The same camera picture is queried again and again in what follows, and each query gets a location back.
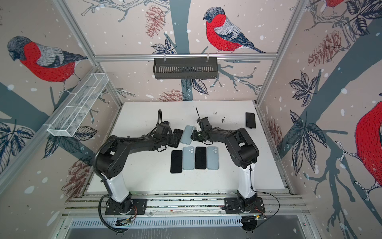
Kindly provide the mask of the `light-blue case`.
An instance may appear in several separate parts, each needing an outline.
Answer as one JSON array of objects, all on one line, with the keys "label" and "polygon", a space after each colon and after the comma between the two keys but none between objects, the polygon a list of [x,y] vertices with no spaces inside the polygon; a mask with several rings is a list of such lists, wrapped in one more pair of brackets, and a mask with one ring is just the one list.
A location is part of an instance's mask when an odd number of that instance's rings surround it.
[{"label": "light-blue case", "polygon": [[219,151],[217,147],[207,147],[207,169],[218,170],[219,169]]},{"label": "light-blue case", "polygon": [[195,169],[195,148],[193,146],[183,148],[183,169]]},{"label": "light-blue case", "polygon": [[184,132],[182,134],[180,143],[190,145],[192,143],[192,134],[193,131],[196,130],[195,126],[186,125]]}]

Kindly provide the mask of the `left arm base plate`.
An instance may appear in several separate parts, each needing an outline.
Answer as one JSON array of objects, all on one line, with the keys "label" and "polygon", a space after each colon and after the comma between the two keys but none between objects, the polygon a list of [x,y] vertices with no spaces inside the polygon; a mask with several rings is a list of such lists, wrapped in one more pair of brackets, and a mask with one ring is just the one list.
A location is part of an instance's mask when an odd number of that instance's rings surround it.
[{"label": "left arm base plate", "polygon": [[126,199],[124,202],[118,203],[108,199],[105,214],[108,216],[144,215],[147,202],[147,199]]}]

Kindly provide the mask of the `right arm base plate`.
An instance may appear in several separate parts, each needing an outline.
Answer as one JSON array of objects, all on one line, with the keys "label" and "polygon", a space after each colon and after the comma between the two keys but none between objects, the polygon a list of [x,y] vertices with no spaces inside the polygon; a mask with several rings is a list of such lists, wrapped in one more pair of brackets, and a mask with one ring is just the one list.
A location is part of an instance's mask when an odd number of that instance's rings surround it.
[{"label": "right arm base plate", "polygon": [[227,214],[264,214],[265,207],[263,199],[257,198],[224,198],[224,205],[221,207]]}]

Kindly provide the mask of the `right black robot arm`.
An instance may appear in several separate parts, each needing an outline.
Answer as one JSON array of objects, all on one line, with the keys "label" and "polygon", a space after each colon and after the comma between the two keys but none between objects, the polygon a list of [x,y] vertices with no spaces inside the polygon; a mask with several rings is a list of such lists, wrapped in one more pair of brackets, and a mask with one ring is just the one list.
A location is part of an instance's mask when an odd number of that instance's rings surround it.
[{"label": "right black robot arm", "polygon": [[237,191],[238,207],[244,213],[255,209],[258,203],[258,194],[253,187],[253,166],[257,162],[260,152],[244,128],[237,130],[226,130],[213,127],[207,117],[197,119],[200,130],[194,130],[191,136],[193,141],[211,143],[220,142],[226,149],[233,163],[241,168],[239,175],[239,187]]}]

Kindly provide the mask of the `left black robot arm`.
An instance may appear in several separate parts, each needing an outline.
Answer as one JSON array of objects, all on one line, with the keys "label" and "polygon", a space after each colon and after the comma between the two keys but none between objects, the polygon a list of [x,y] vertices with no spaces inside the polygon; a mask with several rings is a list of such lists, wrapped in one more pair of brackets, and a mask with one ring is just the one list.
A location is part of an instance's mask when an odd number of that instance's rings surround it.
[{"label": "left black robot arm", "polygon": [[176,145],[180,137],[171,130],[168,121],[157,123],[147,135],[141,137],[110,136],[99,148],[94,159],[94,170],[105,185],[110,197],[109,203],[120,214],[127,214],[133,208],[131,193],[125,185],[121,172],[130,154],[143,151],[158,151],[161,147]]}]

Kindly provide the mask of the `black phone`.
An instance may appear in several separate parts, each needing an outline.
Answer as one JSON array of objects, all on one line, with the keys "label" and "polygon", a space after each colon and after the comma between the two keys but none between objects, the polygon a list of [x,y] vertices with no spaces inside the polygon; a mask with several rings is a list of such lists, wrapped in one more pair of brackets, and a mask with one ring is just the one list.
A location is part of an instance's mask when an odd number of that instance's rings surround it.
[{"label": "black phone", "polygon": [[195,169],[205,170],[207,168],[207,148],[198,146],[195,150]]},{"label": "black phone", "polygon": [[168,146],[172,148],[177,148],[179,146],[179,143],[181,141],[182,135],[183,135],[183,130],[182,129],[174,129],[172,132],[170,138],[169,138],[169,143]]},{"label": "black phone", "polygon": [[247,128],[256,128],[256,116],[254,113],[245,113],[245,119],[246,119],[246,127]]}]

